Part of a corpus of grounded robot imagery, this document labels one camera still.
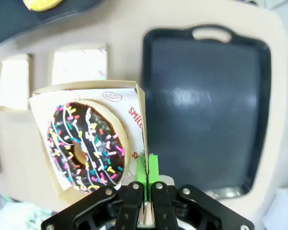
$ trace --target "white table surface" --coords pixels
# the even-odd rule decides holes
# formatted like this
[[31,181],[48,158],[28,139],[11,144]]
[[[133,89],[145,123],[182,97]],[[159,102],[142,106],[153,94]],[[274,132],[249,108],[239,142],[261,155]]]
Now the white table surface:
[[[74,43],[108,44],[108,78],[138,81],[142,40],[154,27],[186,28],[219,23],[239,34],[264,40],[272,53],[272,93],[267,144],[252,191],[222,201],[259,223],[274,194],[274,173],[284,127],[287,85],[286,40],[282,24],[271,12],[243,3],[219,0],[107,0],[92,12],[46,25],[0,45],[0,59],[17,53],[34,56],[32,89],[50,84],[49,53]],[[0,111],[0,193],[56,211],[58,200],[42,153],[31,111]]]

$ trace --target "printed smiley face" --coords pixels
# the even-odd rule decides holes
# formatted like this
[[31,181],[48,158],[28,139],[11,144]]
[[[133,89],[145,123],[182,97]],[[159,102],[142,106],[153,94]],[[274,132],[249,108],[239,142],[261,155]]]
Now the printed smiley face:
[[111,102],[119,102],[122,99],[121,95],[109,91],[102,93],[102,96]]

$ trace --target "black tray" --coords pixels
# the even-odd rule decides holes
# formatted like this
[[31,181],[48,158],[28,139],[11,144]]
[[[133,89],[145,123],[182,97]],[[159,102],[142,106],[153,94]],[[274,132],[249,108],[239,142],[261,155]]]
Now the black tray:
[[97,6],[102,0],[64,0],[56,7],[30,11],[22,0],[0,0],[0,43],[46,23],[77,15]]
[[[213,28],[228,43],[196,40]],[[144,38],[142,87],[148,150],[177,186],[218,198],[250,191],[267,127],[271,55],[260,40],[219,25],[154,29]]]

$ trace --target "chocolate frosted donut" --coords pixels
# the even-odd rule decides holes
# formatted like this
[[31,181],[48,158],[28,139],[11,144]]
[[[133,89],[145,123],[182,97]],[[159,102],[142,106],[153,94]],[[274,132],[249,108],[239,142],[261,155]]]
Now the chocolate frosted donut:
[[92,192],[115,186],[127,171],[127,134],[118,118],[98,103],[58,106],[47,137],[56,167],[76,189]]

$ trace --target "silver bolt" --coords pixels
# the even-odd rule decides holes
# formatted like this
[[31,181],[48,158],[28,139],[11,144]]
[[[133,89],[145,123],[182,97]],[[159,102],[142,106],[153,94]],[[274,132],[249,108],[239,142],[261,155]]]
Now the silver bolt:
[[108,188],[108,189],[106,190],[106,194],[107,194],[108,196],[111,195],[112,193],[113,193],[113,192],[112,192],[111,189]]
[[157,189],[161,189],[161,188],[163,188],[163,185],[162,185],[161,183],[157,183],[157,184],[156,184],[156,188],[157,188]]
[[132,186],[134,189],[138,189],[140,186],[138,184],[133,184]]
[[246,225],[241,225],[240,229],[241,230],[250,230],[249,227]]
[[187,188],[184,188],[184,189],[182,190],[182,192],[183,192],[185,195],[189,195],[189,194],[190,194],[190,190],[187,189]]
[[54,230],[54,226],[52,224],[48,224],[46,230]]

